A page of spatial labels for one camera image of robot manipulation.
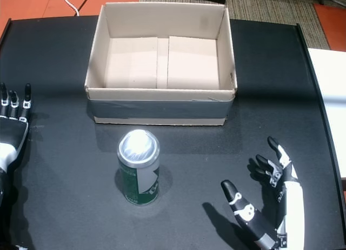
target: orange floor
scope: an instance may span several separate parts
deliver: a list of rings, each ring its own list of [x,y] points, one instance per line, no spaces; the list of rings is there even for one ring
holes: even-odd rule
[[[84,0],[69,0],[79,8]],[[106,2],[137,2],[139,0],[88,0],[80,14],[98,15],[101,5]],[[0,33],[8,18],[28,19],[57,16],[73,16],[74,10],[64,0],[0,0]]]
[[[346,51],[346,9],[315,4],[331,50]]]

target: white surface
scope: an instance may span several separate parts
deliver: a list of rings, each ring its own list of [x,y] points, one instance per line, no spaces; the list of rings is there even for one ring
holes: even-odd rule
[[[157,89],[167,88],[168,78],[168,38],[157,39]]]
[[[346,52],[309,49],[334,142],[341,178],[346,178]]]
[[[298,182],[286,181],[285,230],[287,248],[285,250],[304,250],[304,200],[303,190]]]
[[[107,64],[107,88],[155,89],[157,37],[111,39]]]
[[[169,37],[169,89],[219,89],[216,41]]]

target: black tape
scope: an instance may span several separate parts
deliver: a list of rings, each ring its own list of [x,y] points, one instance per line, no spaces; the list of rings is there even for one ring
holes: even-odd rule
[[[88,100],[95,117],[105,119],[223,119],[232,101]]]

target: white cable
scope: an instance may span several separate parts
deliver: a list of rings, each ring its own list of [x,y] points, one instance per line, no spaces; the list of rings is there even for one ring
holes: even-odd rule
[[[77,9],[74,5],[72,5],[72,3],[70,3],[70,1],[65,0],[65,2],[67,3],[67,5],[69,5],[71,8],[73,8],[73,10],[75,10],[77,16],[79,16],[79,11],[78,11],[78,9]]]

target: can label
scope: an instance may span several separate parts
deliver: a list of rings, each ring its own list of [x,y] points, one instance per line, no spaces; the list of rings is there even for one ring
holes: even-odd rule
[[[134,204],[148,204],[157,197],[159,162],[145,168],[130,168],[121,161],[120,168],[123,179],[123,192],[126,199]]]

